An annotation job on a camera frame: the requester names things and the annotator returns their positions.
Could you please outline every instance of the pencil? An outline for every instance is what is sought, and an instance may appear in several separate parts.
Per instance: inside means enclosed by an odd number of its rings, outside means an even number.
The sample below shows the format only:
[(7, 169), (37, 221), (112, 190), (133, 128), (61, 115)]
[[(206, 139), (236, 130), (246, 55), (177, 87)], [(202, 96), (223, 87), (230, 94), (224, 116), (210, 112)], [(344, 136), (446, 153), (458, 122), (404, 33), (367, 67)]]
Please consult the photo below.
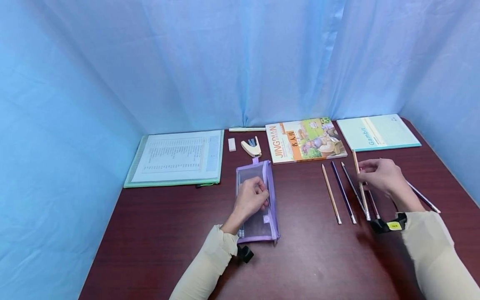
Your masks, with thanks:
[[(355, 150), (352, 150), (353, 154), (353, 162), (355, 163), (355, 170), (357, 171), (357, 174), (360, 173), (360, 168), (359, 168), (359, 162), (357, 160), (357, 154), (355, 153)], [(365, 207), (365, 215), (367, 217), (367, 221), (370, 221), (370, 211), (368, 210), (368, 205), (367, 205), (367, 199), (365, 198), (365, 191), (363, 190), (363, 184), (359, 182), (360, 186), (360, 195), (361, 199), (363, 200), (363, 207)]]
[(328, 193), (330, 194), (330, 200), (332, 200), (333, 210), (335, 211), (336, 221), (339, 224), (342, 224), (340, 220), (340, 215), (338, 214), (338, 210), (336, 209), (335, 199), (333, 198), (332, 189), (330, 188), (330, 183), (328, 182), (327, 172), (325, 171), (325, 166), (322, 164), (322, 171), (324, 172), (325, 182), (327, 184)]
[(430, 206), (431, 209), (433, 209), (436, 213), (441, 213), (440, 209), (438, 209), (435, 205), (433, 205), (432, 202), (430, 202), (430, 200), (427, 199), (427, 197), (425, 197), (419, 190), (417, 190), (413, 185), (411, 185), (410, 182), (408, 182), (408, 185), (412, 188), (412, 190), (417, 193), (417, 195), (428, 205)]
[(348, 179), (348, 182), (350, 183), (350, 186), (352, 187), (352, 190), (353, 190), (353, 192), (355, 193), (355, 197), (357, 197), (357, 200), (358, 200), (358, 202), (359, 202), (359, 204), (360, 204), (360, 207), (361, 207), (363, 213), (365, 213), (365, 208), (363, 208), (363, 203), (361, 202), (360, 196), (359, 196), (359, 194), (357, 193), (357, 188), (356, 188), (355, 185), (353, 184), (352, 179), (350, 179), (350, 174), (348, 173), (347, 168), (345, 167), (345, 164), (344, 164), (343, 162), (341, 162), (341, 164), (342, 164), (343, 172), (345, 173), (345, 175), (346, 175), (346, 177), (347, 177), (347, 179)]
[(343, 189), (343, 184), (340, 181), (340, 176), (338, 175), (338, 172), (336, 171), (335, 163), (331, 162), (333, 172), (335, 173), (336, 181), (338, 182), (338, 186), (340, 187), (340, 190), (342, 191), (342, 197), (343, 200), (345, 201), (345, 205), (347, 206), (348, 214), (350, 215), (350, 219), (352, 220), (353, 224), (357, 223), (357, 220), (355, 219), (355, 216), (353, 215), (352, 208), (350, 207), (350, 202), (348, 201), (347, 194), (345, 193), (345, 190)]
[(367, 192), (368, 192), (368, 195), (370, 196), (370, 200), (372, 201), (372, 206), (373, 206), (373, 211), (375, 212), (375, 216), (377, 217), (377, 219), (380, 219), (380, 214), (378, 213), (377, 205), (375, 205), (375, 200), (373, 199), (372, 192), (370, 191), (370, 189), (368, 189)]

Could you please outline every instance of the wooden pencil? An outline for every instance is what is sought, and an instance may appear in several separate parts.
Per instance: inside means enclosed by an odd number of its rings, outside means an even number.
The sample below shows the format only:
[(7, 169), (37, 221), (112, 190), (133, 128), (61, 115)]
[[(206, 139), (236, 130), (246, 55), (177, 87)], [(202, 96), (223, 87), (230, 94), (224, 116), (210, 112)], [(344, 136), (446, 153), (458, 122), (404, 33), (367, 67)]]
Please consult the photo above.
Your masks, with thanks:
[(339, 224), (342, 224), (340, 220), (340, 215), (338, 214), (338, 210), (336, 208), (335, 199), (333, 198), (332, 188), (330, 187), (330, 182), (328, 182), (327, 172), (325, 171), (325, 166), (322, 164), (322, 171), (324, 172), (325, 183), (327, 184), (328, 193), (330, 194), (330, 200), (332, 201), (333, 211), (335, 211), (336, 221)]
[[(357, 154), (355, 153), (355, 150), (352, 150), (352, 155), (353, 155), (353, 162), (355, 163), (355, 170), (357, 171), (357, 174), (360, 173), (360, 168), (359, 168), (359, 162), (357, 160)], [(363, 207), (365, 208), (365, 215), (367, 216), (367, 221), (370, 221), (370, 211), (368, 210), (368, 205), (367, 205), (367, 198), (365, 197), (365, 191), (363, 190), (363, 184), (359, 182), (359, 187), (360, 187), (360, 195), (361, 199), (363, 201)]]

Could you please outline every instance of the book cover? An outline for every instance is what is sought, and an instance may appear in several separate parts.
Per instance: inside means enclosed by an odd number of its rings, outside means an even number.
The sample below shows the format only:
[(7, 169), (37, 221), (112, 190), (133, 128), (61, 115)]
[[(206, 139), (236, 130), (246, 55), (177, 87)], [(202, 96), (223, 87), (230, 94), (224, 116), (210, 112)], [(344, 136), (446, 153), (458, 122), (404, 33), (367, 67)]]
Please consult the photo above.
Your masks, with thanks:
[(274, 164), (347, 156), (329, 118), (269, 124), (265, 128)]
[(338, 120), (337, 124), (355, 151), (421, 146), (397, 114)]

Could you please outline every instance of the beige sleeve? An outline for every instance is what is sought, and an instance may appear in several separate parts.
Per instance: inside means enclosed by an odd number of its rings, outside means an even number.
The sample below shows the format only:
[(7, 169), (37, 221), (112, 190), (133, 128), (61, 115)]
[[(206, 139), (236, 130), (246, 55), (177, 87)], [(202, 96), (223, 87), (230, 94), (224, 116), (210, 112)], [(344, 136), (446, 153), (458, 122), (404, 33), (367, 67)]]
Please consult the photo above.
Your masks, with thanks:
[(237, 255), (237, 240), (238, 236), (223, 233), (220, 225), (213, 226), (200, 252), (175, 286), (170, 300), (207, 299), (232, 255)]
[(457, 256), (440, 215), (407, 213), (402, 237), (427, 300), (480, 299), (480, 289)]

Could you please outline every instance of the white stapler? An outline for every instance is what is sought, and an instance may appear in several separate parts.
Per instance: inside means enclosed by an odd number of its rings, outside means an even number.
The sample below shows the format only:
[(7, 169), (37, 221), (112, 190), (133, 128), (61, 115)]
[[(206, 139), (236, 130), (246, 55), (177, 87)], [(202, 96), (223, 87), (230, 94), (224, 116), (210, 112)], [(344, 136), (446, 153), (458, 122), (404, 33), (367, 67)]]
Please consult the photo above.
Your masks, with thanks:
[(246, 141), (241, 141), (242, 148), (251, 156), (251, 157), (260, 157), (262, 156), (262, 150), (260, 149), (260, 144), (258, 143), (258, 138), (255, 136), (254, 139), (249, 139), (248, 144)]

